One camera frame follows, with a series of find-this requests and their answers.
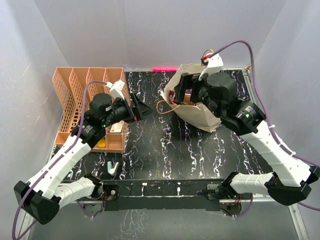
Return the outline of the red doritos snack bag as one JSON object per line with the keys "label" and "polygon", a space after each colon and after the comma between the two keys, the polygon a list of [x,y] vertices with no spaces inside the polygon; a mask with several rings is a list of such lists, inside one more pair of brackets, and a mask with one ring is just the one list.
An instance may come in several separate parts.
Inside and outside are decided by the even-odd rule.
{"label": "red doritos snack bag", "polygon": [[177,104],[177,95],[176,95],[176,92],[174,90],[170,90],[169,91],[169,100],[170,100],[170,103],[172,105],[176,105]]}

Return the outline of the brown paper bag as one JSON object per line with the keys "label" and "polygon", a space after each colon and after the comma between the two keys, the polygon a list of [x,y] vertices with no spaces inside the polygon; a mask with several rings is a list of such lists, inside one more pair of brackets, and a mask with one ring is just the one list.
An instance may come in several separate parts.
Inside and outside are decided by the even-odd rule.
{"label": "brown paper bag", "polygon": [[[169,91],[174,91],[174,87],[178,85],[180,81],[181,74],[201,73],[204,68],[205,66],[202,64],[182,64],[169,82],[165,85],[164,89],[160,92],[162,100],[157,102],[156,110],[161,115],[175,112],[178,117],[180,117],[186,123],[189,123],[200,130],[212,133],[219,126],[221,120],[215,117],[203,103],[192,103],[191,95],[189,93],[185,95],[182,103],[171,104],[169,99]],[[167,103],[171,109],[161,112],[159,110],[159,104],[161,102]]]}

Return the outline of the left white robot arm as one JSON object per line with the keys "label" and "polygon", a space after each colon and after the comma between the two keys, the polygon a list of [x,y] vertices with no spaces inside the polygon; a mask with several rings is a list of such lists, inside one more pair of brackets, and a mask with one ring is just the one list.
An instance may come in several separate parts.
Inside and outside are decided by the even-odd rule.
{"label": "left white robot arm", "polygon": [[59,209],[81,198],[97,200],[103,195],[103,182],[88,173],[79,180],[61,186],[69,171],[106,135],[106,129],[121,121],[133,123],[153,113],[151,107],[132,93],[130,106],[120,97],[112,100],[106,93],[94,96],[64,145],[53,158],[27,182],[13,188],[19,206],[40,224],[49,223]]}

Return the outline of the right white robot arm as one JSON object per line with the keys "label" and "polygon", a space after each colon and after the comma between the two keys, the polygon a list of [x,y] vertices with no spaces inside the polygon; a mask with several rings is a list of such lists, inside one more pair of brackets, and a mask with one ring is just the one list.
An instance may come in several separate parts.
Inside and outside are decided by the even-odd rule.
{"label": "right white robot arm", "polygon": [[221,123],[249,143],[272,167],[265,174],[243,174],[234,171],[215,189],[207,192],[215,197],[233,199],[251,193],[270,196],[276,202],[290,206],[305,200],[311,184],[320,178],[320,169],[309,166],[288,154],[273,138],[266,115],[253,102],[237,96],[237,83],[227,73],[183,73],[174,87],[176,101],[184,100],[191,90],[190,100],[204,104]]}

